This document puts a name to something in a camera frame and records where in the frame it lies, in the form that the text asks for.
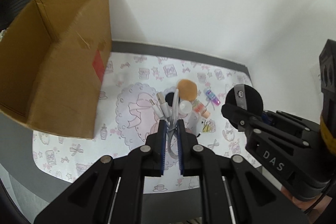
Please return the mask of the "person right hand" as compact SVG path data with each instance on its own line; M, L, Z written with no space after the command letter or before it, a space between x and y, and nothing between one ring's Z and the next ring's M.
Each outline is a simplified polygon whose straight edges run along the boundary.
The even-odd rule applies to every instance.
M301 210L307 210L315 202L315 200L310 200L310 201L301 201L301 200L298 200L284 186L281 187L281 193L285 197L287 197L295 206L299 207Z

